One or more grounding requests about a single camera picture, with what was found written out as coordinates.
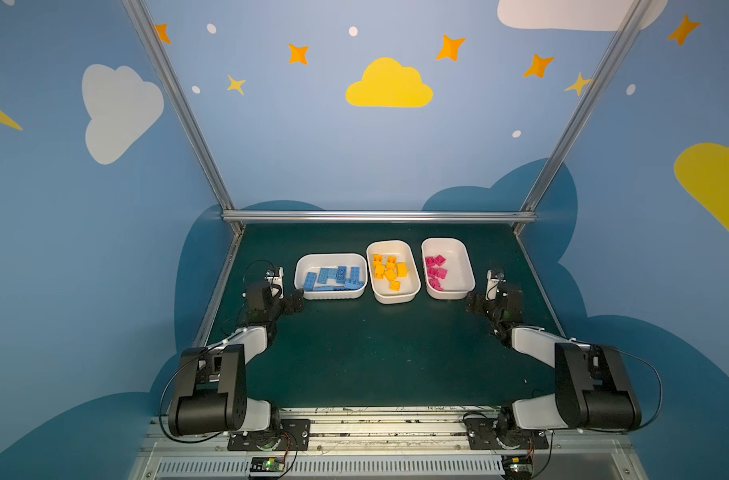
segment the dark blue cloud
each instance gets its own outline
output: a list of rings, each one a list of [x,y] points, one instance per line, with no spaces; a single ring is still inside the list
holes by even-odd
[[[538,220],[525,227],[522,240],[568,336],[613,345],[659,370],[665,391],[660,417],[630,434],[647,475],[652,480],[712,478],[713,467],[694,462],[692,452],[681,445],[697,445],[700,458],[720,458],[720,467],[729,472],[729,456],[724,455],[729,450],[729,377],[693,346],[658,326],[628,316],[587,316],[578,285],[557,263],[571,242],[577,210],[575,184],[563,165],[543,195]],[[626,364],[647,419],[656,408],[657,380],[644,364]]]
[[[517,211],[538,178],[546,159],[510,171],[490,188],[451,187],[426,200],[423,211]]]

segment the lego brick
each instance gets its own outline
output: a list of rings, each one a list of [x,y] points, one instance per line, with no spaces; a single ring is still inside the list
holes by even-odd
[[[438,291],[440,291],[440,292],[444,292],[444,291],[445,291],[445,289],[443,289],[443,288],[441,287],[441,285],[439,284],[439,280],[437,280],[437,279],[435,279],[435,278],[430,278],[430,279],[428,279],[428,284],[429,284],[429,285],[431,285],[431,287],[432,287],[432,288],[433,288],[434,290],[438,290]]]
[[[319,277],[317,278],[317,283],[327,283],[327,275],[328,270],[326,268],[319,269]]]
[[[306,274],[306,281],[303,283],[303,290],[311,292],[314,289],[316,283],[316,274],[314,272],[308,272]]]
[[[364,285],[364,282],[357,282],[354,280],[346,280],[346,283],[343,284],[343,286],[346,287],[346,290],[359,290],[362,285]]]

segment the cloud decal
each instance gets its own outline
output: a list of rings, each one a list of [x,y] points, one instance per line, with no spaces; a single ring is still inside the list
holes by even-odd
[[[361,82],[346,91],[346,100],[357,107],[423,107],[434,91],[421,81],[412,67],[403,67],[393,58],[379,58],[364,70]]]
[[[162,115],[162,91],[144,82],[130,67],[87,67],[82,97],[90,124],[85,141],[96,162],[108,165],[121,157]]]
[[[641,28],[655,22],[668,0],[653,0]],[[633,0],[501,0],[498,19],[512,28],[615,32]]]
[[[674,174],[729,232],[729,147],[694,145],[677,158]]]

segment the ventilation grille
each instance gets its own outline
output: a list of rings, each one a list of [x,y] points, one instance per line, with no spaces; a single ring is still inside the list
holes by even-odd
[[[340,456],[298,458],[287,477],[502,475],[500,456]],[[156,478],[244,478],[248,462],[215,457],[163,458]]]

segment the blue lego brick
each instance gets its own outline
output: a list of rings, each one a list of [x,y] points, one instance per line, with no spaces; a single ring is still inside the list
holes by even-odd
[[[306,281],[303,283],[303,290],[311,292],[314,289],[316,283],[316,274],[314,272],[308,272],[306,274]]]
[[[346,290],[359,290],[364,284],[365,282],[356,282],[349,279],[346,280],[346,283],[344,283],[343,286],[346,287]]]

